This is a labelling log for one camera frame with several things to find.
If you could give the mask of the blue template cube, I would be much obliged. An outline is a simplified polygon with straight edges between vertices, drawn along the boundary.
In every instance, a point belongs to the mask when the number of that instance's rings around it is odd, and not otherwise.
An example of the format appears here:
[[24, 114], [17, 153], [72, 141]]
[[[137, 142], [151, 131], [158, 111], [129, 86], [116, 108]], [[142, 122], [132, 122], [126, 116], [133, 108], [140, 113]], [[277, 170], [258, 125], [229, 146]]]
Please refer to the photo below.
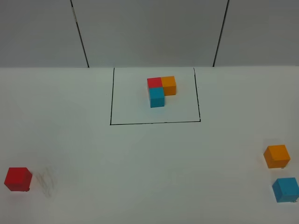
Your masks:
[[149, 88], [150, 107], [163, 107], [165, 105], [165, 95], [163, 87]]

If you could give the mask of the red template cube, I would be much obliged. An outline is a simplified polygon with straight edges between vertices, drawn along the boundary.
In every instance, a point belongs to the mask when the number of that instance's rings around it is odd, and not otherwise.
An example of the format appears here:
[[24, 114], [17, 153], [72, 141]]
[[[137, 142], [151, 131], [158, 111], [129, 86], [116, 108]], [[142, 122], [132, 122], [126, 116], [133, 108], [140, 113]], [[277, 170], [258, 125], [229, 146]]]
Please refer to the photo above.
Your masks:
[[147, 88], [150, 95], [164, 95], [160, 77], [148, 78]]

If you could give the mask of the orange template cube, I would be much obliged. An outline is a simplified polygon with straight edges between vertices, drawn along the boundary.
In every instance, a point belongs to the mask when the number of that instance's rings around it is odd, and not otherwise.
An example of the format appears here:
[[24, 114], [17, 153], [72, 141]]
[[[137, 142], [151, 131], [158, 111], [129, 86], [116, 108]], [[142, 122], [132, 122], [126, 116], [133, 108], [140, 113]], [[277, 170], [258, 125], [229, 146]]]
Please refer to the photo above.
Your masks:
[[164, 94], [171, 96], [176, 94], [176, 81], [174, 76], [161, 77]]

